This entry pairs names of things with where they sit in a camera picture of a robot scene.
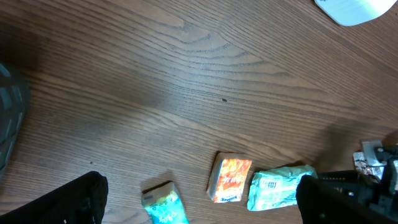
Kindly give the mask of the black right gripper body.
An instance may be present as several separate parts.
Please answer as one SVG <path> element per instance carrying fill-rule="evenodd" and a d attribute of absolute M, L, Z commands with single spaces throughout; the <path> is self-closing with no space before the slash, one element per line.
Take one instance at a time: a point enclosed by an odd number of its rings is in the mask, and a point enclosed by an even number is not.
<path fill-rule="evenodd" d="M 381 168 L 382 176 L 364 177 L 358 202 L 389 218 L 397 217 L 397 146 L 383 146 L 382 141 L 361 143 L 364 158 L 371 168 Z"/>

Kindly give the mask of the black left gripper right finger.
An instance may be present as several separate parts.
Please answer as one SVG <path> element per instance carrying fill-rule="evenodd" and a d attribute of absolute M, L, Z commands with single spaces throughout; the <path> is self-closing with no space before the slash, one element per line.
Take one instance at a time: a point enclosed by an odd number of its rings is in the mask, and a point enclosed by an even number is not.
<path fill-rule="evenodd" d="M 305 175 L 296 198 L 304 224 L 397 224 L 358 202 L 359 195 L 345 195 L 315 177 Z"/>

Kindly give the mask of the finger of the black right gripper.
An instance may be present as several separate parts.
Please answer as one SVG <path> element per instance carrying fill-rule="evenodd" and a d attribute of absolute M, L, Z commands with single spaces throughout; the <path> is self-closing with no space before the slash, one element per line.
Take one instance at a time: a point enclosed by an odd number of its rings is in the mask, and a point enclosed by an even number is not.
<path fill-rule="evenodd" d="M 345 195 L 359 195 L 362 190 L 373 186 L 373 181 L 357 170 L 322 172 L 317 176 L 324 184 Z"/>

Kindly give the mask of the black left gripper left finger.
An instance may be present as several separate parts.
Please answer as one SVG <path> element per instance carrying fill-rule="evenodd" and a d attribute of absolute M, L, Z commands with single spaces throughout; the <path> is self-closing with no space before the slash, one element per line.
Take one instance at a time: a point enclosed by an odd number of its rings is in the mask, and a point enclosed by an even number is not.
<path fill-rule="evenodd" d="M 101 224 L 107 198 L 107 178 L 99 172 L 91 171 L 22 207 L 1 215 L 1 224 Z"/>

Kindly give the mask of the beige Pantree snack bag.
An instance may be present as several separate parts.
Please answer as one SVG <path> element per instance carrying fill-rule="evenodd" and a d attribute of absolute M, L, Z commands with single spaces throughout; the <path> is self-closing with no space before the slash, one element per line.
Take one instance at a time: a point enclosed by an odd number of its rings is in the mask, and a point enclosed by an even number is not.
<path fill-rule="evenodd" d="M 355 169 L 364 174 L 368 175 L 371 178 L 380 181 L 382 179 L 382 175 L 384 173 L 385 165 L 370 165 L 368 160 L 365 158 L 363 152 L 354 152 L 353 153 L 353 162 Z"/>

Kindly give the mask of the teal snack packet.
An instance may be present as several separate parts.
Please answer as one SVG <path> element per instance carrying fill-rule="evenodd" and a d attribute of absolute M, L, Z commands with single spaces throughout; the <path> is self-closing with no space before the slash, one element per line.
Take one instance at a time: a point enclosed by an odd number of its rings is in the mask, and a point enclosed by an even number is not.
<path fill-rule="evenodd" d="M 317 178 L 315 169 L 309 165 L 256 172 L 250 184 L 247 209 L 259 212 L 296 205 L 296 190 L 305 175 Z"/>

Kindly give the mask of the teal tissue pack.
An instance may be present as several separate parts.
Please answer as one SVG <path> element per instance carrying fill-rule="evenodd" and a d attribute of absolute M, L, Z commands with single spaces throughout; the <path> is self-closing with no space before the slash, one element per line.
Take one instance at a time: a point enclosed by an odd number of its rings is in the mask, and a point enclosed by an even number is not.
<path fill-rule="evenodd" d="M 189 224 L 180 192 L 172 181 L 142 194 L 141 201 L 153 224 Z"/>

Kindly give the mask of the orange tissue pack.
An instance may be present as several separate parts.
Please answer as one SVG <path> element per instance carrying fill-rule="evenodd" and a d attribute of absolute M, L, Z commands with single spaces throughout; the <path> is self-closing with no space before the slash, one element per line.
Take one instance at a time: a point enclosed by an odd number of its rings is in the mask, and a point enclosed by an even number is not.
<path fill-rule="evenodd" d="M 216 155 L 206 192 L 214 203 L 240 202 L 252 160 L 244 154 Z"/>

